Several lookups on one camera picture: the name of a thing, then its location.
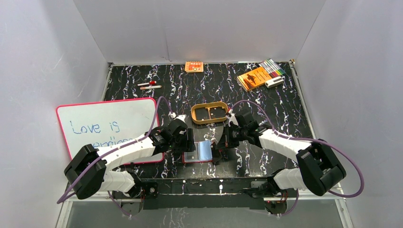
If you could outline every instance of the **metal frame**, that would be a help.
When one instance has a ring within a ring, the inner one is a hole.
[[[296,70],[295,70],[294,62],[290,60],[288,63],[290,64],[290,67],[291,67],[292,77],[294,78],[294,81],[295,81],[295,83],[297,85],[298,94],[299,94],[299,97],[301,99],[301,103],[302,103],[302,106],[304,108],[305,115],[307,117],[309,128],[311,129],[312,136],[314,138],[316,138],[314,129],[312,127],[311,120],[309,118],[308,109],[307,109],[307,106],[305,104],[304,97],[302,95],[302,91],[301,91],[298,75],[297,75]],[[108,76],[106,78],[106,85],[105,85],[104,91],[102,93],[101,101],[104,99],[104,96],[105,96],[105,93],[106,93],[106,88],[107,88],[107,85],[108,85],[108,81],[109,81],[109,78],[110,78],[110,75],[111,75],[112,67],[114,67],[114,66],[128,66],[128,65],[118,65],[118,64],[111,64],[110,65],[109,70],[108,70]],[[332,190],[336,191],[336,192],[340,192],[340,193],[343,194],[343,189],[341,188],[340,183],[336,187],[332,188]],[[263,199],[266,200],[266,201],[278,200],[278,198],[263,198]],[[353,228],[354,227],[353,223],[351,221],[351,218],[350,218],[350,214],[348,213],[348,209],[347,209],[347,206],[345,204],[345,199],[344,198],[335,196],[335,195],[333,195],[331,193],[325,193],[324,196],[319,197],[319,196],[314,195],[309,190],[304,190],[304,191],[299,192],[299,199],[298,200],[334,200],[335,203],[336,203],[337,210],[339,212],[339,216],[340,216],[341,222],[343,224],[343,227],[344,228]],[[71,198],[69,198],[68,200],[66,200],[63,203],[62,208],[60,210],[60,215],[59,215],[59,218],[58,218],[58,222],[56,224],[56,228],[65,228],[65,227],[67,227],[67,223],[68,223],[68,219],[69,219],[69,216],[70,216],[71,208],[72,208],[73,203],[75,201],[96,201],[96,202],[100,202],[100,201],[111,201],[111,199],[109,198],[109,195],[108,195],[107,192],[98,192],[94,196],[92,196],[92,197],[90,197],[88,199],[84,199],[84,200],[79,200],[79,199],[77,199],[76,196],[72,196]],[[120,202],[141,202],[139,199],[121,199],[119,201]]]

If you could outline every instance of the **colored pen set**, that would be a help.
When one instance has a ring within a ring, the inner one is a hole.
[[[137,86],[141,86],[140,89],[141,90],[145,90],[145,89],[159,89],[162,86],[160,85],[155,85],[157,84],[156,81],[151,81],[151,82],[146,82],[146,83],[141,83],[141,84],[137,84]]]
[[[281,69],[281,67],[275,63],[271,58],[260,62],[259,65],[263,67],[271,77],[277,77],[285,74],[285,71]]]

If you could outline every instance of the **black marble table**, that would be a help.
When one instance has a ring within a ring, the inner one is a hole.
[[[203,73],[186,73],[184,65],[112,66],[104,97],[105,101],[160,96],[169,98],[172,110],[190,116],[195,104],[223,101],[232,107],[239,100],[251,100],[260,104],[275,127],[282,133],[299,137],[312,137],[301,100],[292,77],[288,62],[280,63],[286,71],[285,82],[276,88],[258,87],[244,91],[236,77],[255,69],[256,63],[205,64]],[[137,84],[157,81],[160,89],[140,90]],[[259,123],[264,121],[262,113],[254,106],[241,104],[235,108],[252,112]],[[162,103],[158,114],[160,124],[168,121],[168,108]],[[195,125],[195,142],[218,141],[222,134],[222,123]],[[236,149],[228,150],[220,163],[183,163],[182,154],[167,152],[158,163],[136,165],[140,178],[239,178],[264,177],[281,168],[294,168],[295,163],[271,150],[263,150],[248,142],[241,142]]]

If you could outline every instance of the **white board with red border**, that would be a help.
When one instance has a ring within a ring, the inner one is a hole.
[[[137,138],[150,128],[155,112],[155,100],[139,98],[68,104],[57,107],[56,114],[70,158],[87,144],[111,146]],[[158,118],[154,126],[159,126]],[[160,162],[163,153],[140,158],[134,163]]]

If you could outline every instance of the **pack of colored markers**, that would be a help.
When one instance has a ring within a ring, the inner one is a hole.
[[[285,71],[271,58],[259,63],[260,67],[237,77],[238,84],[250,91],[263,84],[267,88],[280,85],[284,80],[280,77]]]

